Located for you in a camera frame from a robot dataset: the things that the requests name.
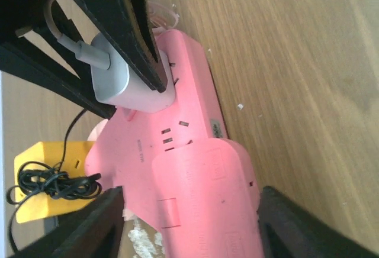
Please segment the white USB charger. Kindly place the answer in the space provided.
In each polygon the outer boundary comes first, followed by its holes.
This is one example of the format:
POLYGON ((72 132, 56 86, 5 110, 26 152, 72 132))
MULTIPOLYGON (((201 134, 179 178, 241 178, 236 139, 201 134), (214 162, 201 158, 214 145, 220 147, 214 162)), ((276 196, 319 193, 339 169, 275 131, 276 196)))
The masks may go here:
POLYGON ((74 42, 62 34, 57 41, 74 53, 77 60, 90 65, 95 98, 103 104, 156 113, 175 100, 176 92, 167 55, 159 52, 166 77, 166 90, 151 90, 126 63, 108 40, 99 33, 91 44, 74 42))

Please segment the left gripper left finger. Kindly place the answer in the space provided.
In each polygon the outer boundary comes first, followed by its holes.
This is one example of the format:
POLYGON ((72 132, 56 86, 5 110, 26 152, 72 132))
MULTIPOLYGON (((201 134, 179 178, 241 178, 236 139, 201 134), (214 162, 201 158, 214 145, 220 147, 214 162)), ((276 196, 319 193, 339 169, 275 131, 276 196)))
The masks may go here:
POLYGON ((13 257, 117 257, 123 208, 122 188, 109 189, 13 257))

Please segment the pink triangular power strip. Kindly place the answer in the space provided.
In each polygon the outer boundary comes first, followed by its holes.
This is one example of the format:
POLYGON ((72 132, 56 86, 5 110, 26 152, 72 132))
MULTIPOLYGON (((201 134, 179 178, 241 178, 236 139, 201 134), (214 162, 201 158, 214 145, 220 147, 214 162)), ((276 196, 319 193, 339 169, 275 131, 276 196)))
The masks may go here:
POLYGON ((154 114, 118 109, 92 146, 86 171, 100 173, 105 189, 121 186, 125 207, 160 232, 153 160, 197 140, 228 137, 201 45, 179 30, 164 32, 157 44, 169 60, 174 103, 154 114))

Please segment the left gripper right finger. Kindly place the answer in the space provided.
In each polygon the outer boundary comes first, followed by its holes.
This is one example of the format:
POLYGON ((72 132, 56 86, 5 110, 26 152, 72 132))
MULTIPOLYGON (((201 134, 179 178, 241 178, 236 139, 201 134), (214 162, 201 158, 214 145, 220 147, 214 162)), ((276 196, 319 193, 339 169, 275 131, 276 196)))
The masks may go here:
POLYGON ((375 257, 271 186, 261 192, 259 232, 265 257, 375 257))

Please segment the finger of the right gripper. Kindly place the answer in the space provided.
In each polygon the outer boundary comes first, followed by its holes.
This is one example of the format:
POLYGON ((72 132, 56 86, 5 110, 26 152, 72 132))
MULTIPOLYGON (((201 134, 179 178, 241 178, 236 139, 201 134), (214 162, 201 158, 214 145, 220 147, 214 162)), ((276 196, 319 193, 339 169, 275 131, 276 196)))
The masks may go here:
POLYGON ((91 111, 110 119, 116 108, 95 98, 89 66, 79 65, 78 76, 28 41, 1 44, 1 71, 48 89, 91 111))
POLYGON ((166 73, 149 24, 146 0, 75 0, 151 89, 166 90, 166 73))

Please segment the pink rectangular plug adapter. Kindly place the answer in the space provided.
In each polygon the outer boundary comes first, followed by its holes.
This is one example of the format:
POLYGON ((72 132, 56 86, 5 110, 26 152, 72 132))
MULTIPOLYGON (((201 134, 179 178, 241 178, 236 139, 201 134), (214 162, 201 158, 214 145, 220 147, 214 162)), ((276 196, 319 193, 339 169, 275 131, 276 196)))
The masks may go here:
POLYGON ((166 257, 262 257, 259 188, 243 146, 207 138, 152 162, 166 257))

